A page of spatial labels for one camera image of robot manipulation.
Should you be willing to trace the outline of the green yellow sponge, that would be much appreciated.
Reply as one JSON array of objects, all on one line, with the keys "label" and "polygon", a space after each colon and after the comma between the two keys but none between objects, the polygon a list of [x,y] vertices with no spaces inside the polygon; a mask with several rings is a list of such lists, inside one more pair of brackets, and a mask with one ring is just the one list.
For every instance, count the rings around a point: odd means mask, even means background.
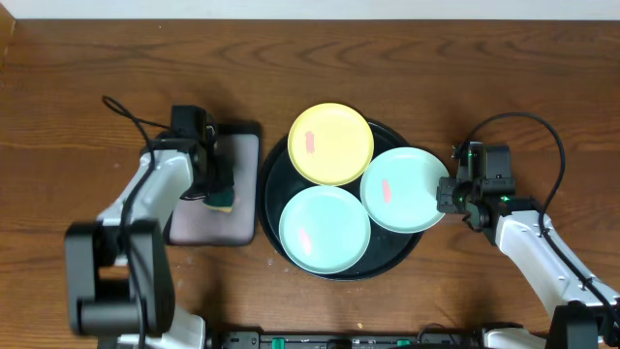
[{"label": "green yellow sponge", "polygon": [[210,193],[202,202],[212,210],[231,212],[235,201],[235,194],[232,188],[226,188],[218,192]]}]

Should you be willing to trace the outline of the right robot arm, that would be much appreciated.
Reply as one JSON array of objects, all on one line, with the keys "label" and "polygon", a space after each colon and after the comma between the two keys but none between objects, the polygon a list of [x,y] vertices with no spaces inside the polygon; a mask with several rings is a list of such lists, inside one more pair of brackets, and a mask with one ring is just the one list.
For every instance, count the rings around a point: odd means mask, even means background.
[{"label": "right robot arm", "polygon": [[454,148],[454,176],[440,178],[437,209],[460,214],[518,267],[549,314],[547,337],[517,325],[482,330],[484,348],[596,348],[619,344],[619,294],[563,242],[533,198],[517,198],[506,145],[463,143]]}]

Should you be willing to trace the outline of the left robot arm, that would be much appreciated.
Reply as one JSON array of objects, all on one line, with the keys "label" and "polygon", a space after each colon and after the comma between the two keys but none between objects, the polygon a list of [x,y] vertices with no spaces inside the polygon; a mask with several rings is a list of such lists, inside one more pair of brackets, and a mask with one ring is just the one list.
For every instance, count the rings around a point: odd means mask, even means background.
[{"label": "left robot arm", "polygon": [[147,140],[119,197],[64,237],[73,333],[108,347],[204,348],[205,320],[175,302],[163,230],[181,199],[195,199],[214,167],[217,132]]}]

